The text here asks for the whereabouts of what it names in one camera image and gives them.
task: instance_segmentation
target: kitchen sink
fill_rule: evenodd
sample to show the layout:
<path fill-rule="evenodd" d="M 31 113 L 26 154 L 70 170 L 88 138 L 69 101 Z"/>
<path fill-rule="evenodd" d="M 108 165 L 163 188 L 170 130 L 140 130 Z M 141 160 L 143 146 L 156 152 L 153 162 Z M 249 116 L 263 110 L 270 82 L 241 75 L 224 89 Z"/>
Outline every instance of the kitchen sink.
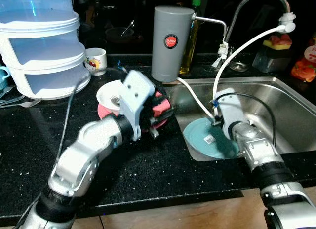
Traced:
<path fill-rule="evenodd" d="M 214 79 L 186 79 L 201 102 L 212 111 L 210 100 Z M 175 116 L 183 132 L 192 121 L 207 117 L 187 88 L 179 82 L 165 83 Z M 316 106 L 275 77 L 222 78 L 218 91 L 233 88 L 235 92 L 251 94 L 264 101 L 276 117 L 276 149 L 280 154 L 316 150 Z M 272 122 L 264 106 L 253 99 L 239 97 L 250 124 L 260 128 L 272 140 Z M 193 159 L 216 160 L 197 152 L 188 142 Z"/>

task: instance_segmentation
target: white mug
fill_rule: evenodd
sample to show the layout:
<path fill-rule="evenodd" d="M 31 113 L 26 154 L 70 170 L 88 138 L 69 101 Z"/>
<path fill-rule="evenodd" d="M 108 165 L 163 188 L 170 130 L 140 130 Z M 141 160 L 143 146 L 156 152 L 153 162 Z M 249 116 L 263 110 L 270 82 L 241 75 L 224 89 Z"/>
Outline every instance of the white mug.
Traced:
<path fill-rule="evenodd" d="M 85 50 L 84 66 L 88 69 L 91 75 L 103 75 L 106 72 L 107 52 L 101 48 L 89 48 Z"/>

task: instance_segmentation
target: silverware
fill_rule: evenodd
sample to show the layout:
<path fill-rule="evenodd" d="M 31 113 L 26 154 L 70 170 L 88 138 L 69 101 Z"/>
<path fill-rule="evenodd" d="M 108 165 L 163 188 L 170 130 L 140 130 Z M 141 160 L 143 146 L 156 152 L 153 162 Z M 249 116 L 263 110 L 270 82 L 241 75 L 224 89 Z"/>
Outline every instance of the silverware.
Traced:
<path fill-rule="evenodd" d="M 16 97 L 16 98 L 12 98 L 10 100 L 0 100 L 0 106 L 6 105 L 6 104 L 10 104 L 10 103 L 13 103 L 13 102 L 18 102 L 18 101 L 22 100 L 23 98 L 25 98 L 24 95 L 21 95 L 21 96 Z"/>
<path fill-rule="evenodd" d="M 114 105 L 116 105 L 116 106 L 120 106 L 120 104 L 119 104 L 119 98 L 118 97 L 116 97 L 116 96 L 112 96 L 112 97 L 110 97 L 110 100 L 111 100 L 111 102 L 114 104 Z"/>
<path fill-rule="evenodd" d="M 135 22 L 134 20 L 130 22 L 130 24 L 128 25 L 128 27 L 127 27 L 127 28 L 122 32 L 122 34 L 120 35 L 121 37 L 124 36 L 124 34 L 125 34 L 127 31 L 131 30 L 131 29 L 134 27 L 134 25 L 135 25 L 134 22 Z"/>
<path fill-rule="evenodd" d="M 23 103 L 18 103 L 18 104 L 11 104 L 11 105 L 3 105 L 3 106 L 0 106 L 0 109 L 7 108 L 7 107 L 15 107 L 15 106 L 22 106 L 25 108 L 29 108 L 29 107 L 35 106 L 39 102 L 41 102 L 41 99 L 37 99 L 37 100 L 31 101 L 31 102 L 23 102 Z"/>
<path fill-rule="evenodd" d="M 7 94 L 8 92 L 10 92 L 13 88 L 15 87 L 15 85 L 9 86 L 9 87 L 5 87 L 2 94 L 0 94 L 0 99 Z"/>

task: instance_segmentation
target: white cable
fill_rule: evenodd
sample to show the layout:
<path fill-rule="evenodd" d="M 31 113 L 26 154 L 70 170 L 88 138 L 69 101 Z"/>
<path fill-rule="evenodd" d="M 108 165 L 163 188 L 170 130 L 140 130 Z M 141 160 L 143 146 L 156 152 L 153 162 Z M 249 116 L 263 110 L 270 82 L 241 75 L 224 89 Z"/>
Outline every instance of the white cable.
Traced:
<path fill-rule="evenodd" d="M 198 105 L 202 108 L 202 110 L 211 118 L 214 119 L 214 116 L 207 110 L 207 108 L 202 104 L 202 102 L 199 100 L 199 98 L 196 96 L 196 94 L 193 92 L 192 88 L 188 85 L 187 82 L 185 82 L 182 78 L 177 78 L 177 80 L 185 85 L 185 87 L 189 90 L 191 95 L 193 96 L 194 100 L 198 103 Z"/>
<path fill-rule="evenodd" d="M 257 36 L 255 36 L 253 39 L 247 41 L 244 45 L 242 45 L 241 47 L 239 47 L 233 54 L 231 54 L 227 60 L 223 63 L 223 65 L 221 66 L 221 68 L 219 69 L 217 75 L 216 75 L 216 78 L 215 78 L 215 81 L 214 81 L 214 86 L 213 86 L 213 100 L 215 100 L 215 94 L 217 93 L 217 86 L 218 86 L 218 81 L 219 81 L 219 78 L 222 74 L 222 72 L 224 71 L 224 68 L 229 64 L 229 62 L 238 54 L 240 53 L 242 50 L 244 50 L 247 46 L 249 46 L 250 44 L 252 44 L 253 42 L 255 42 L 256 40 L 266 36 L 267 34 L 270 34 L 270 33 L 274 33 L 274 32 L 279 32 L 279 31 L 284 31 L 285 30 L 285 25 L 280 25 L 280 26 L 277 26 L 276 28 L 272 28 L 272 29 L 269 29 Z M 218 115 L 218 112 L 217 112 L 217 108 L 214 108 L 214 115 L 217 116 Z"/>

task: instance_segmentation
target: granite countertop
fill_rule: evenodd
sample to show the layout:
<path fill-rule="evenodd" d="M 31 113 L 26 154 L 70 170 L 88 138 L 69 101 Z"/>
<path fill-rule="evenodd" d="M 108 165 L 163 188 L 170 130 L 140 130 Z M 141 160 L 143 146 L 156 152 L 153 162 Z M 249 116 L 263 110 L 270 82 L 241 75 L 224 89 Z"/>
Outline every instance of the granite countertop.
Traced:
<path fill-rule="evenodd" d="M 133 62 L 125 63 L 115 56 L 109 60 L 110 65 L 124 65 L 128 70 L 150 74 L 147 56 L 129 57 Z M 188 77 L 214 77 L 215 74 L 203 62 L 197 62 L 195 71 L 195 75 Z M 256 75 L 259 75 L 256 71 L 238 74 L 229 70 L 225 74 Z M 65 146 L 76 139 L 82 126 L 98 120 L 96 92 L 104 83 L 119 76 L 111 71 L 94 76 L 90 84 L 76 94 Z M 315 103 L 315 89 L 308 91 L 315 84 L 303 85 L 289 77 L 283 81 Z M 59 146 L 67 101 L 67 98 L 42 101 L 28 109 L 14 107 L 0 111 L 0 226 L 15 223 L 46 184 Z M 316 151 L 282 157 L 303 186 L 316 185 Z M 241 197 L 241 189 L 252 187 L 256 186 L 244 159 L 193 160 L 173 116 L 155 141 L 144 134 L 141 140 L 115 149 L 102 162 L 78 216 Z"/>

